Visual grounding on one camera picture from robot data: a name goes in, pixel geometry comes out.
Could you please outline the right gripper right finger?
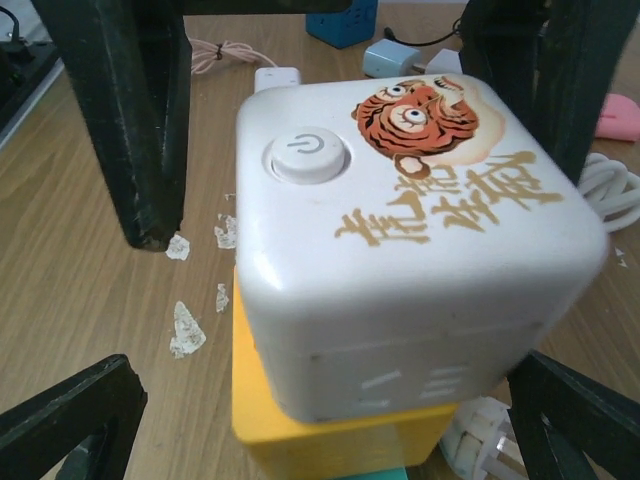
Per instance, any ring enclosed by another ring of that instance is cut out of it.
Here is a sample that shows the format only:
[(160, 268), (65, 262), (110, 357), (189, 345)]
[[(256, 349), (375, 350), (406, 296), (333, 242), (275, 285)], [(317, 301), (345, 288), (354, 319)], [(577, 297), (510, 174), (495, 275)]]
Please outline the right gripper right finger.
[(538, 352), (507, 376), (509, 418), (531, 479), (639, 477), (639, 403)]

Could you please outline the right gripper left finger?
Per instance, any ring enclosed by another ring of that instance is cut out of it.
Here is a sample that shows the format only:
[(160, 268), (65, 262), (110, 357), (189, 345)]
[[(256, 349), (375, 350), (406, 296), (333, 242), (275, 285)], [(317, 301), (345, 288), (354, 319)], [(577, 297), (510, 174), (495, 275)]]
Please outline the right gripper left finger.
[(110, 355), (1, 414), (1, 477), (122, 479), (148, 394)]

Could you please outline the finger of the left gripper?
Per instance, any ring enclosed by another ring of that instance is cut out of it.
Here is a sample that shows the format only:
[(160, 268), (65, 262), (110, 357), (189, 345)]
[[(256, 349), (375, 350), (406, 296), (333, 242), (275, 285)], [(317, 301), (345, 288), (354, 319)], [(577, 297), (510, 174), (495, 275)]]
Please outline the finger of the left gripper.
[(638, 14), (637, 0), (472, 0), (459, 24), (462, 70), (577, 182)]
[(184, 213), (191, 45), (181, 1), (37, 1), (128, 244), (164, 251)]

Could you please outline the pink plug adapter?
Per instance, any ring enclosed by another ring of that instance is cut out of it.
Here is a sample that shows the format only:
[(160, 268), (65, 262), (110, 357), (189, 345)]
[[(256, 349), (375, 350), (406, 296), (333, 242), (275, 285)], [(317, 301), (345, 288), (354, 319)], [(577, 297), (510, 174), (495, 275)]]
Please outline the pink plug adapter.
[(640, 136), (640, 109), (632, 99), (609, 93), (604, 101), (594, 136), (598, 139), (637, 142)]

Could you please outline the white charger plug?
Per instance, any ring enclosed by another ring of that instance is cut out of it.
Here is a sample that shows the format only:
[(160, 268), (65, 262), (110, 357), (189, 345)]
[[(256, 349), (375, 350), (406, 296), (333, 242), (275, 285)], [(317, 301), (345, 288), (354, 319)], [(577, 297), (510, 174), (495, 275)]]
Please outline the white charger plug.
[(451, 49), (441, 49), (425, 67), (427, 75), (461, 74), (462, 67), (459, 52)]

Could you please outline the small white usb charger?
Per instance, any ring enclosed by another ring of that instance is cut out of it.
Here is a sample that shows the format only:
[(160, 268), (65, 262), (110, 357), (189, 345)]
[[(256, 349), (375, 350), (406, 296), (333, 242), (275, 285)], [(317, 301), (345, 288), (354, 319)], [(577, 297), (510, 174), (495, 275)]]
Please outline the small white usb charger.
[(301, 74), (295, 67), (262, 67), (254, 74), (254, 92), (298, 86), (302, 83)]

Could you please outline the light blue small plug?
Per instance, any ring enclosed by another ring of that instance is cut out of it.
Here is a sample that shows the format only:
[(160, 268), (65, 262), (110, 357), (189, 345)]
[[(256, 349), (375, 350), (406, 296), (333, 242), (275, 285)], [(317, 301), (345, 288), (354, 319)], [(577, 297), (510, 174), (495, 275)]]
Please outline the light blue small plug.
[(371, 78), (392, 78), (424, 74), (425, 64), (418, 49), (381, 39), (364, 52), (362, 71)]

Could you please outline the blue cube socket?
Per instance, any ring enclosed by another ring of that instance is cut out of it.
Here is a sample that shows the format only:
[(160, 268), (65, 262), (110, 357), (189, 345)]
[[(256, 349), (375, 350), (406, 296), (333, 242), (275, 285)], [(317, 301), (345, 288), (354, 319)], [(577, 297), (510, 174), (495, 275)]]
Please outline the blue cube socket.
[(378, 0), (355, 0), (339, 13), (308, 14), (306, 33), (336, 49), (369, 41), (376, 29), (378, 3)]

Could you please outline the yellow cube socket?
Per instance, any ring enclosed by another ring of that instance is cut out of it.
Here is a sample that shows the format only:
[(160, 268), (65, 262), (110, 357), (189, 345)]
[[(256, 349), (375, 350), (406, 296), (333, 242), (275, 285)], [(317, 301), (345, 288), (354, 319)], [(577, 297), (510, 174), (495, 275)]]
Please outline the yellow cube socket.
[(421, 464), (470, 362), (421, 283), (368, 270), (253, 285), (234, 272), (233, 431), (270, 479)]

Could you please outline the white cube adapter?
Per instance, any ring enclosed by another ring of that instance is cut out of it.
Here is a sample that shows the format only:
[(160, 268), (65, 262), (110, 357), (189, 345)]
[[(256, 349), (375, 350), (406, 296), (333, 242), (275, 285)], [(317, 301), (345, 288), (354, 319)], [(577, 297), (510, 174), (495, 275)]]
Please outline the white cube adapter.
[(268, 385), (305, 423), (492, 389), (609, 253), (574, 184), (461, 74), (253, 94), (236, 123), (236, 219)]

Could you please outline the teal power strip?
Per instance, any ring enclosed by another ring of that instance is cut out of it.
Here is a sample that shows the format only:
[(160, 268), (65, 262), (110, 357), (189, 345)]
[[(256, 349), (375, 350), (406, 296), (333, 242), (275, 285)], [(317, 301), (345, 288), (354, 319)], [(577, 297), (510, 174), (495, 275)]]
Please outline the teal power strip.
[(345, 477), (345, 480), (408, 480), (404, 467)]

